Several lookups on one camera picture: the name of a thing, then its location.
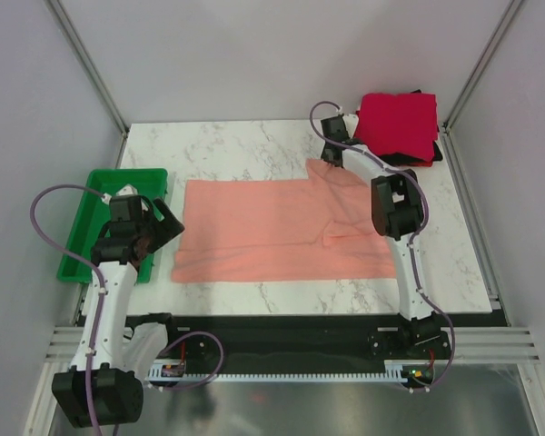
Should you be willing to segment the aluminium frame post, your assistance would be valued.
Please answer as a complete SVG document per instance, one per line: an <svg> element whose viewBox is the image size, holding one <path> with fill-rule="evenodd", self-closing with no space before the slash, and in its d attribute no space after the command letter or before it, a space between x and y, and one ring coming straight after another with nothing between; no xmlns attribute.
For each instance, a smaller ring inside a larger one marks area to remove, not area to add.
<svg viewBox="0 0 545 436"><path fill-rule="evenodd" d="M66 42L81 65L81 68L93 87L97 97L113 121L114 126L117 128L120 135L125 138L129 133L129 126L124 120L124 117L121 115L116 102L106 86L103 77L98 71L92 56L90 56L71 16L66 11L64 3L59 0L45 0L45 5L49 9L54 21L57 23L61 32L63 33Z"/></svg>
<svg viewBox="0 0 545 436"><path fill-rule="evenodd" d="M461 113L471 99L471 96L477 88L481 78L489 68L495 54L498 52L502 42L526 4L527 1L525 0L510 0L508 2L499 22L492 31L489 40L473 66L464 86L461 88L461 91L453 104L448 117L441 125L442 130L445 133L449 132L459 120Z"/></svg>

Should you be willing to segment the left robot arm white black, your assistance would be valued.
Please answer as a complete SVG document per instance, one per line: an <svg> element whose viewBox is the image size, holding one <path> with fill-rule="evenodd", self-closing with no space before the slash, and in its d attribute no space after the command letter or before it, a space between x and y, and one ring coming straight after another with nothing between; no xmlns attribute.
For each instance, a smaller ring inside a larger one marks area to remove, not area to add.
<svg viewBox="0 0 545 436"><path fill-rule="evenodd" d="M110 218L90 250L97 268L94 298L69 368L52 383L71 425L95 432L140 418L144 381L155 357L174 356L182 343L178 331L164 326L162 314L134 327L131 339L124 338L124 329L144 260L181 234L183 224L161 198L151 200L130 184L105 195L104 202Z"/></svg>

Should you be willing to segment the left aluminium frame post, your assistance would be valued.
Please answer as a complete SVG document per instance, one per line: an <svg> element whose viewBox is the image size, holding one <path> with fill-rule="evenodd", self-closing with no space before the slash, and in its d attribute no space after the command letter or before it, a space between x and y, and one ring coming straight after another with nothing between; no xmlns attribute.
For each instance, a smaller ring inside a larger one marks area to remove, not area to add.
<svg viewBox="0 0 545 436"><path fill-rule="evenodd" d="M61 32L63 33L66 42L81 65L81 68L93 87L97 97L113 121L114 126L117 128L120 135L125 138L129 133L129 126L124 120L124 117L121 115L116 102L106 86L103 77L98 71L92 56L90 56L71 16L66 11L64 3L59 0L45 0L45 5L49 9L54 21L57 23Z"/></svg>

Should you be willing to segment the folded crimson t shirt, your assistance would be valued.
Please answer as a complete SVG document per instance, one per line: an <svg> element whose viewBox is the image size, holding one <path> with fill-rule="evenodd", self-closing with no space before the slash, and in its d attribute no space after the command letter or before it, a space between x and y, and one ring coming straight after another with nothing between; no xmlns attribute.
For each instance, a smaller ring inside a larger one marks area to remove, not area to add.
<svg viewBox="0 0 545 436"><path fill-rule="evenodd" d="M438 138L434 94L366 94L357 111L354 137L383 157L403 154L430 163Z"/></svg>

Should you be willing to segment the right aluminium frame post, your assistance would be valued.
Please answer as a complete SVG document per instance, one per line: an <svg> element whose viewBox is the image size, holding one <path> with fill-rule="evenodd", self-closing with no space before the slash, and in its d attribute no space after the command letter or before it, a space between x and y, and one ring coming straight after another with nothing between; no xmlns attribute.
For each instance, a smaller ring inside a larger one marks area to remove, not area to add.
<svg viewBox="0 0 545 436"><path fill-rule="evenodd" d="M499 22L492 31L489 40L473 66L464 86L461 88L461 91L453 104L448 117L441 125L442 130L445 133L449 132L459 120L461 113L471 99L471 96L477 88L481 78L489 68L495 54L498 52L502 42L526 4L527 1L525 0L510 0L508 2Z"/></svg>

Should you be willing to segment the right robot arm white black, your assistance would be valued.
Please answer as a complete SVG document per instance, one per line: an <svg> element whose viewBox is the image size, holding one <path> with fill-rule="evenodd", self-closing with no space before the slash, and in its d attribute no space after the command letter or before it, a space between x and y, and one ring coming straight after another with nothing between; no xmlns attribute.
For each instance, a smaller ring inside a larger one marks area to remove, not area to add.
<svg viewBox="0 0 545 436"><path fill-rule="evenodd" d="M322 159L354 173L371 189L372 224L388 243L394 260L401 318L397 339L379 346L383 352L419 357L432 351L437 360L452 360L452 321L429 297L419 235L430 218L429 205L413 170L402 170L350 137L343 114L321 120L313 131L325 145Z"/></svg>

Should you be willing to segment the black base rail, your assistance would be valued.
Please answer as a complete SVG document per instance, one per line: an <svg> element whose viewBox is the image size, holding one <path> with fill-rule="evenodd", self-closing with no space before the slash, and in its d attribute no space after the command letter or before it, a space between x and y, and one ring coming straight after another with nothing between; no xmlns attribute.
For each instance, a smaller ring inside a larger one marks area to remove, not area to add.
<svg viewBox="0 0 545 436"><path fill-rule="evenodd" d="M201 374L212 370L240 371L347 371L380 369L388 360L441 363L434 353L395 355L378 347L397 338L399 315L258 315L176 316L167 312L130 315L124 327L134 330L151 322L166 326L168 341L187 332L184 340L165 355L183 358Z"/></svg>

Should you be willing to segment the salmon pink t shirt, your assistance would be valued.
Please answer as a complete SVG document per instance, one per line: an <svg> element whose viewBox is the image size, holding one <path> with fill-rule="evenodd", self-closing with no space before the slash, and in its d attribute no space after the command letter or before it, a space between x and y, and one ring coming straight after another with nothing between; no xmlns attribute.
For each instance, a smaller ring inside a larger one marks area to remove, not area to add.
<svg viewBox="0 0 545 436"><path fill-rule="evenodd" d="M173 282L394 278L366 182L322 160L308 160L306 171L293 180L189 181Z"/></svg>

